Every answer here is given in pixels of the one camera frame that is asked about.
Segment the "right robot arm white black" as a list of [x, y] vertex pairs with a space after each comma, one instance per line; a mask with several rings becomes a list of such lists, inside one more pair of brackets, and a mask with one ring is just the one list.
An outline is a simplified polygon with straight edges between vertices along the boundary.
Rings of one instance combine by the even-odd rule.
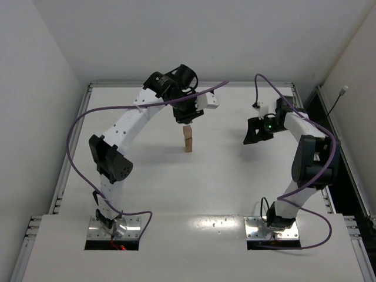
[[274, 113], [256, 105], [259, 114], [247, 121], [245, 145], [270, 140], [288, 130], [298, 143], [291, 166], [292, 181], [285, 192], [267, 209], [266, 225], [289, 229], [298, 211], [319, 190], [335, 182], [340, 159], [340, 141], [309, 119], [302, 108], [292, 106], [292, 98], [278, 98]]

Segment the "light wood cube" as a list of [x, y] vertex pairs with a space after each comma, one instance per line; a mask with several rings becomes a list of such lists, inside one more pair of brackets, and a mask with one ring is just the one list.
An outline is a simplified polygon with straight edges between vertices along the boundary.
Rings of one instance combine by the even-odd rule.
[[185, 139], [190, 139], [193, 137], [192, 131], [184, 131], [183, 134]]
[[183, 126], [183, 131], [192, 131], [192, 127], [190, 125]]

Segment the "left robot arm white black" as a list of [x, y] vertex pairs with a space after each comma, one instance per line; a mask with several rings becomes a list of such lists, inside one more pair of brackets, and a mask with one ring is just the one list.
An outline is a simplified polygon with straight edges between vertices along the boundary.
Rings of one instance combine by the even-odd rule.
[[100, 176], [100, 193], [97, 198], [96, 218], [112, 229], [120, 216], [123, 181], [131, 173], [133, 164], [125, 152], [147, 122], [160, 110], [163, 102], [183, 98], [196, 92], [196, 73], [186, 65], [168, 73], [154, 72], [143, 84], [135, 99], [136, 108], [128, 109], [115, 124], [101, 136], [92, 135], [89, 147]]

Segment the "grey translucent plastic bin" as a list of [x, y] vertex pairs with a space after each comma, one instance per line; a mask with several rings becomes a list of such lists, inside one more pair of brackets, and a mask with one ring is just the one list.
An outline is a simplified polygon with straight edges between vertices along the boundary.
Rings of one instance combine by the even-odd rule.
[[296, 100], [294, 96], [284, 95], [284, 97], [288, 101], [289, 104], [291, 104], [293, 107], [296, 107], [296, 104], [295, 104]]

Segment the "long dark wood block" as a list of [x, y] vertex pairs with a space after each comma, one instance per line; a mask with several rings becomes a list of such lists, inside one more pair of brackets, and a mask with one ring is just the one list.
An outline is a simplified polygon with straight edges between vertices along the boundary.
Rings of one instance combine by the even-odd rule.
[[185, 144], [185, 152], [186, 153], [191, 153], [193, 151], [193, 144], [192, 142], [187, 142]]

